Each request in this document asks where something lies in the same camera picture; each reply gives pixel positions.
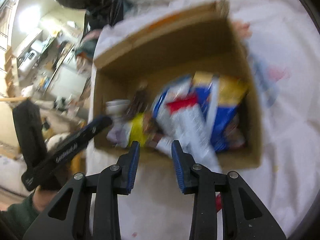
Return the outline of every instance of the blue and white package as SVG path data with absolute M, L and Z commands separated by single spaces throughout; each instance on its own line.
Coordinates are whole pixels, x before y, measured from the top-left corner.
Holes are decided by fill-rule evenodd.
M 166 104 L 176 98 L 186 97 L 190 90 L 191 79 L 190 75 L 186 75 L 167 84 L 151 106 L 152 117 L 156 119 L 163 132 L 170 137 L 174 136 L 174 127 Z
M 236 126 L 228 125 L 236 116 L 247 85 L 235 78 L 214 77 L 206 72 L 196 72 L 192 83 L 214 150 L 221 152 L 241 147 L 244 137 Z

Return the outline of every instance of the cardboard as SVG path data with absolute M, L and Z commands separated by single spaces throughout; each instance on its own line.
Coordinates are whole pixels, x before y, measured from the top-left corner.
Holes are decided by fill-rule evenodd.
M 8 72 L 12 68 L 12 58 L 9 58 L 4 65 L 4 71 Z
M 93 115 L 105 112 L 105 102 L 132 99 L 138 84 L 148 82 L 149 102 L 169 81 L 196 71 L 240 77 L 249 83 L 249 92 L 239 107 L 240 128 L 247 146 L 218 154 L 225 170 L 253 168 L 260 165 L 260 109 L 251 70 L 243 47 L 227 18 L 228 9 L 221 3 L 204 4 L 164 18 L 132 34 L 100 55 L 95 61 Z M 108 154 L 121 155 L 127 149 L 112 148 L 107 131 L 94 138 L 95 147 Z M 165 161 L 150 148 L 141 151 L 140 161 Z
M 5 83 L 7 84 L 7 87 L 10 85 L 12 79 L 13 79 L 12 69 L 9 69 L 9 71 L 6 73 L 6 75 L 4 77 L 4 80 L 5 80 Z
M 8 50 L 4 54 L 4 61 L 7 62 L 12 57 L 12 47 L 9 46 Z

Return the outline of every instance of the white cloth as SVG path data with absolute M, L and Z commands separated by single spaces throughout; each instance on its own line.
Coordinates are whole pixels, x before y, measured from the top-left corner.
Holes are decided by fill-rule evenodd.
M 105 27 L 95 56 L 150 22 L 204 1 L 209 0 L 173 0 L 114 28 Z M 263 105 L 262 164 L 238 172 L 288 237 L 320 189 L 320 37 L 298 0 L 230 3 L 232 19 L 251 23 L 248 46 Z M 93 68 L 92 88 L 95 73 Z M 94 149 L 93 142 L 89 144 L 88 174 L 114 163 L 114 157 Z M 192 196 L 180 194 L 173 170 L 154 163 L 140 165 L 132 193 L 119 197 L 122 239 L 187 239 L 192 202 Z
M 21 176 L 27 169 L 27 165 L 23 160 L 13 160 L 4 155 L 0 155 L 0 169 L 1 188 L 22 196 L 28 196 L 30 194 L 21 181 Z

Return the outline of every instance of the food package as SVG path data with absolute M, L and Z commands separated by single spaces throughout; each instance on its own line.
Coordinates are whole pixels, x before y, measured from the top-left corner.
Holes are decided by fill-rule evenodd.
M 174 126 L 175 139 L 180 141 L 184 152 L 213 172 L 221 173 L 217 156 L 209 142 L 205 122 L 196 95 L 167 103 Z
M 176 98 L 184 98 L 188 95 L 191 85 L 191 77 L 183 76 L 169 83 L 156 97 L 151 106 L 152 117 L 156 119 L 164 134 L 173 137 L 173 125 L 170 113 L 166 108 L 166 103 L 174 101 Z
M 141 147 L 152 147 L 171 157 L 173 139 L 162 133 L 149 112 L 139 113 L 129 122 L 115 123 L 107 139 L 122 148 L 130 147 L 133 141 L 138 141 Z
M 233 77 L 215 77 L 206 72 L 196 72 L 192 84 L 214 150 L 220 152 L 243 146 L 244 137 L 237 128 L 238 117 L 230 127 L 228 124 L 237 114 L 237 106 L 246 94 L 247 84 Z

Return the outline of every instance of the hand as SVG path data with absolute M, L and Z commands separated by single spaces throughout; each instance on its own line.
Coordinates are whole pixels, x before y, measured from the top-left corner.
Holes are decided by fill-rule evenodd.
M 42 190 L 40 186 L 37 187 L 32 198 L 34 208 L 42 212 L 57 193 L 58 191 Z

